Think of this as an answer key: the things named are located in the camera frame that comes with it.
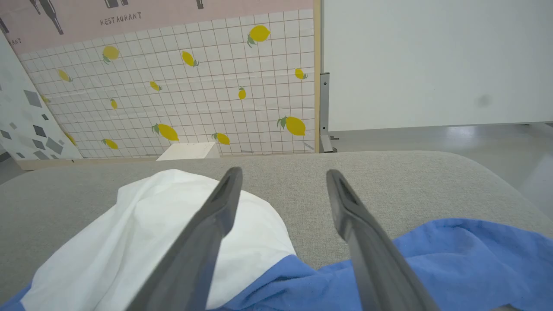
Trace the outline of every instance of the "white board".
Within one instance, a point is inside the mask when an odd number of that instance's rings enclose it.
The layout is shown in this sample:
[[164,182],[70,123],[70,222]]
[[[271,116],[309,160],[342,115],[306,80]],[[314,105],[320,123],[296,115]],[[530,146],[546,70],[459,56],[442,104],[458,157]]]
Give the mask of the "white board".
[[329,130],[553,121],[553,1],[324,1]]

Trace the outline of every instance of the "wall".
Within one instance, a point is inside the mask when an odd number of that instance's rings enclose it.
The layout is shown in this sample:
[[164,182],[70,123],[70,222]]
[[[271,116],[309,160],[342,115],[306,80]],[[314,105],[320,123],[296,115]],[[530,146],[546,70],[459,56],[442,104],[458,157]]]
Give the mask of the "wall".
[[206,141],[223,155],[314,151],[312,1],[41,3],[5,1],[0,17],[83,156]]
[[16,160],[82,159],[0,38],[0,142]]
[[553,121],[552,1],[326,1],[324,15],[331,131]]

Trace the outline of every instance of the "floor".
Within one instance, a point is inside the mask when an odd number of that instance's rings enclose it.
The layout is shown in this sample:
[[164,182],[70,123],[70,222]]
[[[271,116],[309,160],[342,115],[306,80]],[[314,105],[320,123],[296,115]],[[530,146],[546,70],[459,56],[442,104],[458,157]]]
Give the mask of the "floor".
[[13,158],[0,162],[0,184],[25,173]]
[[553,127],[492,125],[331,132],[338,152],[430,150],[487,167],[553,219]]

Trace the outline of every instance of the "grid pattern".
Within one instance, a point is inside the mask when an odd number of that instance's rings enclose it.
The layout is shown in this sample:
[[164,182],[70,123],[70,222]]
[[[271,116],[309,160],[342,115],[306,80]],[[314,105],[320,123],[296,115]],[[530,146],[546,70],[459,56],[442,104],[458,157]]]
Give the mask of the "grid pattern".
[[[223,155],[314,152],[312,14],[309,9],[174,25],[19,57],[84,157],[158,156],[175,142],[152,131],[157,123],[171,126],[180,143],[213,141],[213,133],[223,133],[231,143],[218,143]],[[247,37],[255,25],[271,33],[250,47]],[[105,64],[102,53],[109,45],[120,55]],[[199,66],[186,65],[182,51]],[[296,69],[308,77],[298,79]],[[72,81],[62,80],[58,70]],[[162,89],[150,87],[151,81]],[[239,86],[247,94],[243,100]],[[305,136],[279,127],[284,116],[302,120]]]

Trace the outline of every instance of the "gray sofa cushion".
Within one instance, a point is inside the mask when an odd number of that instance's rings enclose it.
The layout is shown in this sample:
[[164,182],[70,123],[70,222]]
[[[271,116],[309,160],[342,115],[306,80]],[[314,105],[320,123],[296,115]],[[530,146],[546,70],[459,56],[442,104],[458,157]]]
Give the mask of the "gray sofa cushion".
[[116,202],[117,189],[166,169],[219,179],[243,168],[243,190],[283,218],[298,256],[319,268],[348,259],[334,229],[325,173],[340,170],[391,238],[430,220],[468,217],[553,237],[553,222],[467,158],[442,152],[353,152],[123,164],[30,172],[0,185],[0,302],[22,289],[63,243]]

